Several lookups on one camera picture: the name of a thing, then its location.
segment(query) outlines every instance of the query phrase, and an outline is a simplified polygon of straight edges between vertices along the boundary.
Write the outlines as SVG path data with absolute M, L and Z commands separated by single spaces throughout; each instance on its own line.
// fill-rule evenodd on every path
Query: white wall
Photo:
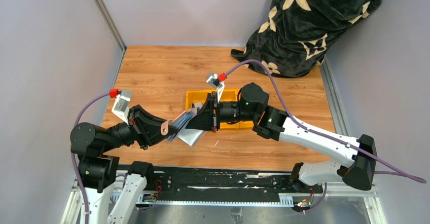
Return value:
M 328 60 L 354 136 L 375 137 L 378 155 L 430 180 L 430 0 L 383 0 L 341 38 Z M 386 168 L 377 165 L 377 169 Z M 430 186 L 376 176 L 388 223 L 429 223 Z
M 271 0 L 103 0 L 128 45 L 244 46 Z
M 121 58 L 93 0 L 0 0 L 1 223 L 59 223 L 74 172 L 69 133 Z M 101 122 L 106 103 L 84 119 Z

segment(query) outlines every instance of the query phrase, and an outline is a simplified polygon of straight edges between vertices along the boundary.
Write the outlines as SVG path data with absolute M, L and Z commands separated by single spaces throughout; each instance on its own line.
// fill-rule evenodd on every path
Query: black fabric with flower pattern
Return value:
M 327 49 L 373 13 L 382 0 L 272 0 L 266 22 L 245 50 L 231 50 L 239 62 L 261 61 L 273 76 L 294 78 L 324 62 Z M 265 73 L 258 65 L 248 68 Z

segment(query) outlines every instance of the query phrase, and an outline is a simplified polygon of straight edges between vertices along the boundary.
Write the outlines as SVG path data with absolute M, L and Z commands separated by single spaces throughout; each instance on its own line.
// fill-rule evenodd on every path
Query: yellow tray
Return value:
M 201 91 L 187 91 L 185 96 L 185 110 L 191 108 L 191 104 L 201 102 L 204 104 L 208 93 L 216 90 L 201 90 Z M 223 91 L 221 101 L 237 101 L 237 94 L 239 89 L 227 89 Z M 239 128 L 252 128 L 254 126 L 252 121 L 243 121 L 237 124 L 221 123 L 221 129 L 239 129 Z

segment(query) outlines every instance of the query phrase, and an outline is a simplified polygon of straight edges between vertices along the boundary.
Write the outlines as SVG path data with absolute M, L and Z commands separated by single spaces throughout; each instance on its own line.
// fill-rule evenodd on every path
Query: wooden floor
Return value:
M 205 82 L 209 72 L 222 73 L 237 61 L 228 47 L 129 46 L 115 88 L 132 92 L 130 106 L 140 104 L 151 114 L 176 118 L 185 109 L 187 90 L 209 90 Z M 287 106 L 298 118 L 334 131 L 319 68 L 298 79 L 276 79 Z M 279 99 L 267 76 L 242 66 L 226 80 L 226 89 L 236 89 L 255 82 L 269 93 L 269 104 L 281 108 Z M 120 123 L 110 110 L 103 126 Z M 251 129 L 207 132 L 193 147 L 177 139 L 163 141 L 141 150 L 137 143 L 112 150 L 120 163 L 139 160 L 163 166 L 214 167 L 261 170 L 291 170 L 295 163 L 316 163 L 329 158 L 307 148 L 263 139 Z

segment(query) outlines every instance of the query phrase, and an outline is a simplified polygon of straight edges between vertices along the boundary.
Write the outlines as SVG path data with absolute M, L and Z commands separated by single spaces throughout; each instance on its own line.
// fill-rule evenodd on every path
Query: wire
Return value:
M 76 120 L 75 120 L 75 124 L 74 124 L 74 126 L 76 126 L 76 125 L 78 125 L 78 123 L 79 123 L 79 120 L 81 120 L 81 117 L 82 117 L 82 114 L 84 114 L 84 112 L 93 104 L 93 103 L 95 103 L 96 101 L 98 101 L 98 100 L 100 100 L 100 99 L 102 99 L 102 98 L 104 98 L 104 97 L 106 97 L 106 96 L 109 96 L 109 92 L 107 92 L 107 93 L 104 93 L 104 94 L 101 94 L 101 95 L 99 95 L 99 96 L 97 96 L 96 98 L 94 98 L 94 99 L 92 99 L 90 102 L 88 102 L 85 106 L 84 106 L 84 108 L 79 112 L 79 114 L 78 114 L 78 117 L 76 118 Z M 89 218 L 90 218 L 90 216 L 89 216 L 89 209 L 90 209 L 90 207 L 89 207 L 89 205 L 88 205 L 88 196 L 87 196 L 87 192 L 85 191 L 85 187 L 84 187 L 84 184 L 83 184 L 83 182 L 82 182 L 82 178 L 81 178 L 81 175 L 79 174 L 79 169 L 78 169 L 78 164 L 77 164 L 77 162 L 76 162 L 76 156 L 75 156 L 75 154 L 73 154 L 73 153 L 71 153 L 71 163 L 73 164 L 73 169 L 74 169 L 74 171 L 75 171 L 75 174 L 76 174 L 76 178 L 78 179 L 78 184 L 79 184 L 79 188 L 81 189 L 81 192 L 82 192 L 82 199 L 84 200 L 84 210 L 85 210 L 85 224 L 89 224 Z
M 242 88 L 239 89 L 239 92 L 237 92 L 237 101 L 239 101 L 240 93 L 242 92 Z
M 240 122 L 240 120 L 236 120 L 236 121 L 226 122 L 226 124 L 233 125 L 233 124 L 237 124 L 239 122 Z
M 313 198 L 315 197 L 315 190 L 314 189 L 312 189 L 312 199 L 310 200 L 310 204 L 312 204 L 313 203 Z
M 313 196 L 314 196 L 314 194 L 315 194 L 315 191 L 314 191 L 314 189 L 312 188 L 312 190 L 311 190 L 311 192 L 310 192 L 310 195 L 309 195 L 309 197 L 308 198 L 306 198 L 306 199 L 304 199 L 304 200 L 302 200 L 303 202 L 305 202 L 305 201 L 308 201 L 309 199 L 311 199 L 312 198 L 312 200 L 313 200 Z
M 285 217 L 291 217 L 291 216 L 295 216 L 295 215 L 305 215 L 306 213 L 309 213 L 310 211 L 313 211 L 314 209 L 316 209 L 323 202 L 324 198 L 326 197 L 326 194 L 327 194 L 327 183 L 324 183 L 324 191 L 322 192 L 321 199 L 318 200 L 318 202 L 314 206 L 310 207 L 308 210 L 294 212 L 294 213 L 289 214 L 289 215 L 287 215 Z
M 127 174 L 118 174 L 115 178 L 124 177 L 124 181 L 127 179 Z
M 341 144 L 343 144 L 343 145 L 345 145 L 345 146 L 349 146 L 349 147 L 351 147 L 351 148 L 353 148 L 354 150 L 356 150 L 356 151 L 358 151 L 358 152 L 360 152 L 360 153 L 362 153 L 362 154 L 364 154 L 364 155 L 366 155 L 366 156 L 368 156 L 368 157 L 370 157 L 370 158 L 372 158 L 372 159 L 374 159 L 374 160 L 376 160 L 376 161 L 378 161 L 378 162 L 380 162 L 382 165 L 384 165 L 384 166 L 386 166 L 386 167 L 388 167 L 388 168 L 390 168 L 391 170 L 393 170 L 393 171 L 395 171 L 395 172 L 388 172 L 388 171 L 380 171 L 379 172 L 379 174 L 388 174 L 388 175 L 396 175 L 396 176 L 402 176 L 402 177 L 407 177 L 407 178 L 410 178 L 411 180 L 414 180 L 414 181 L 416 181 L 416 182 L 420 182 L 420 183 L 427 183 L 427 180 L 425 180 L 425 179 L 423 179 L 423 178 L 420 178 L 420 177 L 417 177 L 417 176 L 414 176 L 414 175 L 411 175 L 411 174 L 409 174 L 409 173 L 406 173 L 406 172 L 404 172 L 404 171 L 402 171 L 402 170 L 400 170 L 399 168 L 397 168 L 397 167 L 395 167 L 395 166 L 393 166 L 392 164 L 390 164 L 390 163 L 388 163 L 388 162 L 386 162 L 386 161 L 384 161 L 383 159 L 381 159 L 381 158 L 379 158 L 379 157 L 377 157 L 377 156 L 375 156 L 375 155 L 373 155 L 373 154 L 371 154 L 371 153 L 369 153 L 369 152 L 367 152 L 367 151 L 365 151 L 365 150 L 363 150 L 363 149 L 361 149 L 361 148 L 359 148 L 359 147 L 357 147 L 357 146 L 355 146 L 355 145 L 350 145 L 348 142 L 345 142 L 345 141 L 343 141 L 343 140 L 341 140 L 341 139 L 338 139 L 338 138 L 336 138 L 336 137 L 333 137 L 333 136 L 330 136 L 330 135 L 327 135 L 327 134 L 324 134 L 324 133 L 321 133 L 321 132 L 319 132 L 319 131 L 316 131 L 316 130 L 313 130 L 313 129 L 307 129 L 306 128 L 306 126 L 304 126 L 304 125 L 302 125 L 301 123 L 299 123 L 297 120 L 296 120 L 296 118 L 291 114 L 291 112 L 288 110 L 288 107 L 286 106 L 286 104 L 285 104 L 285 102 L 284 102 L 284 100 L 283 100 L 283 98 L 282 98 L 282 96 L 281 96 L 281 93 L 280 93 L 280 91 L 279 91 L 279 89 L 278 89 L 278 87 L 277 87 L 277 85 L 276 85 L 276 83 L 275 83 L 275 80 L 273 79 L 273 77 L 272 77 L 272 75 L 270 74 L 270 71 L 269 71 L 269 69 L 268 68 L 266 68 L 260 61 L 258 61 L 258 60 L 255 60 L 255 59 L 249 59 L 249 60 L 245 60 L 245 61 L 243 61 L 243 62 L 240 62 L 240 63 L 238 63 L 237 65 L 235 65 L 233 68 L 231 68 L 229 71 L 227 71 L 226 73 L 225 73 L 225 75 L 226 76 L 228 76 L 229 74 L 231 74 L 231 72 L 233 72 L 234 70 L 236 70 L 237 68 L 239 68 L 240 66 L 242 66 L 242 65 L 244 65 L 244 64 L 247 64 L 247 63 L 256 63 L 256 64 L 258 64 L 265 72 L 266 72 L 266 74 L 267 74 L 267 76 L 269 77 L 269 79 L 270 79 L 270 81 L 272 82 L 272 85 L 273 85 L 273 88 L 275 89 L 275 91 L 276 91 L 276 94 L 278 95 L 278 97 L 279 97 L 279 100 L 280 100 L 280 102 L 281 102 L 281 104 L 282 104 L 282 106 L 283 106 L 283 108 L 284 108 L 284 110 L 285 110 L 285 112 L 286 112 L 286 114 L 288 115 L 288 117 L 290 117 L 291 118 L 291 120 L 297 125 L 297 126 L 299 126 L 300 128 L 302 128 L 302 129 L 305 129 L 305 130 L 307 130 L 308 132 L 311 132 L 311 133 L 314 133 L 314 134 L 316 134 L 316 135 L 319 135 L 319 136 L 322 136 L 322 137 L 325 137 L 325 138 L 328 138 L 328 139 L 331 139 L 331 140 L 334 140 L 334 141 L 336 141 L 336 142 L 338 142 L 338 143 L 341 143 Z
M 159 179 L 157 179 L 157 181 L 155 183 L 157 184 L 157 182 L 160 182 L 160 190 L 157 191 L 157 195 L 158 195 L 159 193 L 161 193 L 161 190 L 163 189 L 163 182 L 161 180 L 159 180 Z
M 157 200 L 158 200 L 158 183 L 157 182 L 154 182 L 155 183 L 155 198 L 157 198 Z

